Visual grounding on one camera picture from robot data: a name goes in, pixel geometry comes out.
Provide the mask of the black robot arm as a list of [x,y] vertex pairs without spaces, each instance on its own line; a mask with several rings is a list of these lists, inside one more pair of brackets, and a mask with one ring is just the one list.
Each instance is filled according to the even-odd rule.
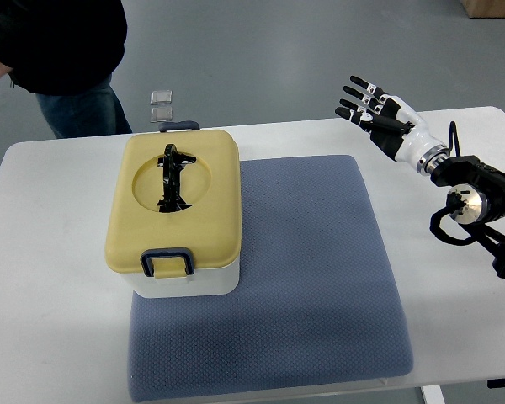
[[505,279],[505,173],[475,156],[437,157],[427,173],[436,186],[449,187],[430,231],[447,244],[481,244],[493,256],[497,276]]

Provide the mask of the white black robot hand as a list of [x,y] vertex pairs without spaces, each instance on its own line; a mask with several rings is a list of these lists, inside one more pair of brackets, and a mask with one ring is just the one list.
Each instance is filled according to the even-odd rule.
[[343,90],[356,100],[340,99],[335,113],[365,131],[391,160],[430,175],[449,157],[448,147],[430,134],[427,122],[401,98],[363,78],[351,76],[350,81],[358,88]]

